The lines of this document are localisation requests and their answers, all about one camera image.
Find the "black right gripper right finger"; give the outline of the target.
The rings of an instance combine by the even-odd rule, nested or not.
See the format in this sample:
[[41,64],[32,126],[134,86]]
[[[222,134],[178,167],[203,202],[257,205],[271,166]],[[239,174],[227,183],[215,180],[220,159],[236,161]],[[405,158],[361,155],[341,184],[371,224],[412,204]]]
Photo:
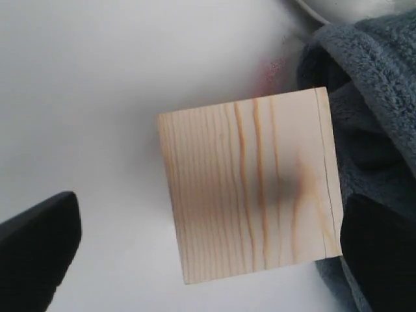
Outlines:
[[415,221],[354,194],[346,203],[341,247],[373,311],[415,310]]

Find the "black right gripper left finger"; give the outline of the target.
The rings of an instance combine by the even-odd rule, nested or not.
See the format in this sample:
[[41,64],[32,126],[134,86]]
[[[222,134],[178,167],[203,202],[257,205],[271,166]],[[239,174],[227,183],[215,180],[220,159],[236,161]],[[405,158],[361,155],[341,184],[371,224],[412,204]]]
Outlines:
[[71,191],[1,223],[1,310],[46,311],[81,237],[79,204]]

